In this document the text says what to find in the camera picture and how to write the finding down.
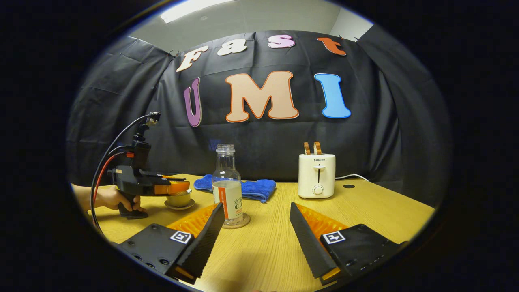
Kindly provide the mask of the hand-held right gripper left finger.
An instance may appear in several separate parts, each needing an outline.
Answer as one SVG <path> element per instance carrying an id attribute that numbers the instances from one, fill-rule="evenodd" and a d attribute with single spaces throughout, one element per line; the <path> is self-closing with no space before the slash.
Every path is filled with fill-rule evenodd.
<path id="1" fill-rule="evenodd" d="M 168 226 L 150 224 L 118 247 L 167 277 L 195 284 L 212 253 L 225 214 L 217 203 Z"/>

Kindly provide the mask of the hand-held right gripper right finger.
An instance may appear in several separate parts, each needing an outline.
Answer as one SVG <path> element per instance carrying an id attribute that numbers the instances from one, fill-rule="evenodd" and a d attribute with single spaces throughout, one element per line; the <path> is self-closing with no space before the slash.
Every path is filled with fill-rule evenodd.
<path id="1" fill-rule="evenodd" d="M 389 240 L 365 224 L 348 227 L 295 202 L 290 222 L 313 277 L 323 285 L 362 277 L 407 244 Z"/>

